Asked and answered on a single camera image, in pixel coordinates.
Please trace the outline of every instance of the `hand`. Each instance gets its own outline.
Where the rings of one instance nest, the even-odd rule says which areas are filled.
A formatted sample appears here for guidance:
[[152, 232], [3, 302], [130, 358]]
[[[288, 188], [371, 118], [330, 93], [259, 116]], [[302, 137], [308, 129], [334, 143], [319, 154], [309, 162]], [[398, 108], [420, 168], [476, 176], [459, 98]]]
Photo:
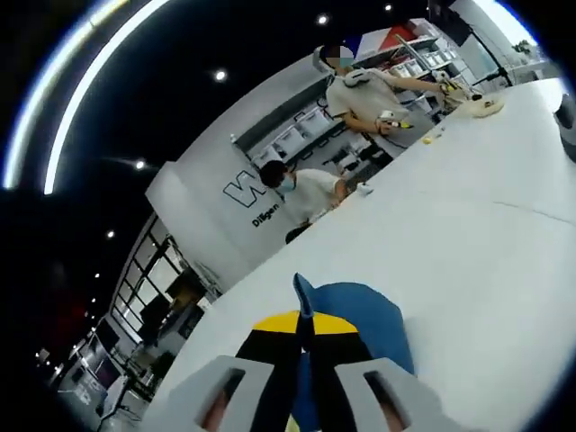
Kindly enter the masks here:
[[393, 126], [389, 124], [387, 121], [377, 120], [376, 129], [378, 130], [378, 133], [380, 133], [381, 135], [388, 135], [393, 129]]

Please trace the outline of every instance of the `white table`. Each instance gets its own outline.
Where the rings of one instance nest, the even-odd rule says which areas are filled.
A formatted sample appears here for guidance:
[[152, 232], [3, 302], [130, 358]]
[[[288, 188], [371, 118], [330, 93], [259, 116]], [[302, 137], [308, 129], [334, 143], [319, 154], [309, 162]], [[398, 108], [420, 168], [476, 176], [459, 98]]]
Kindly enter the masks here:
[[513, 87], [487, 119], [460, 109], [371, 184], [221, 297], [150, 405], [266, 316], [298, 309], [300, 272], [355, 281], [404, 314], [419, 379], [463, 425], [520, 429], [551, 396], [576, 348], [576, 165], [550, 114], [558, 80]]

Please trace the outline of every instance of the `man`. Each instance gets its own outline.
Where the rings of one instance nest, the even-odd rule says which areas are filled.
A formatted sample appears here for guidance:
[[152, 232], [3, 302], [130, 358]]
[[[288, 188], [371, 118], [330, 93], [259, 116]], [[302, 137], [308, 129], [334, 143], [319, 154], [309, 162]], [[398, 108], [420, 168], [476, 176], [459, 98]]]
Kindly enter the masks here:
[[[440, 84], [391, 76], [376, 68], [353, 69], [352, 51], [340, 45], [322, 47], [319, 57], [336, 72], [326, 91], [328, 111], [332, 117], [342, 118], [352, 131], [385, 136], [393, 142], [400, 140], [406, 147], [434, 126], [423, 112], [403, 107], [392, 88], [443, 93]], [[381, 118], [386, 112], [393, 113], [395, 122], [405, 122], [411, 128], [392, 126], [391, 121]]]
[[301, 227], [314, 222], [324, 212], [336, 208], [347, 196], [344, 180], [319, 169], [289, 172], [280, 160], [271, 160], [260, 169], [264, 185], [281, 194]]

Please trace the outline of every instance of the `wall logo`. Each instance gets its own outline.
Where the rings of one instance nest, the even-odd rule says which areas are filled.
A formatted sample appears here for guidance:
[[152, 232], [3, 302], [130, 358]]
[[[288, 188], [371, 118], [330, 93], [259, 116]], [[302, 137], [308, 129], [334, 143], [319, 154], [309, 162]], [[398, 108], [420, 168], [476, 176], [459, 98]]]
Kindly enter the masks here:
[[222, 191], [247, 209], [258, 200], [257, 195], [262, 196], [267, 192], [266, 187], [248, 171], [240, 171], [236, 175], [236, 181], [228, 183]]
[[258, 217], [252, 220], [252, 225], [258, 228], [264, 222], [269, 221], [270, 218], [272, 218], [272, 215], [275, 213], [275, 211], [278, 210], [279, 208], [280, 206], [278, 204], [274, 204], [267, 211], [258, 214]]

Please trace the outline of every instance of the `white shirt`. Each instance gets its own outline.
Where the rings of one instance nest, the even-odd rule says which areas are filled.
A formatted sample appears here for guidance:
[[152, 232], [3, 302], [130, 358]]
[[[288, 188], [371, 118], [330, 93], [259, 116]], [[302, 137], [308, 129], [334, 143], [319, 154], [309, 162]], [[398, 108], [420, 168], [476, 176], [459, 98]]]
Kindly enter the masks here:
[[376, 68], [367, 69], [373, 78], [356, 87], [346, 87], [344, 78], [336, 76], [326, 90], [328, 112], [332, 117], [353, 112], [363, 121], [374, 123], [382, 111], [392, 111], [401, 120], [409, 114], [392, 91], [395, 77]]
[[335, 175], [319, 169], [296, 171], [296, 188], [284, 196], [286, 205], [300, 221], [313, 220], [335, 201]]

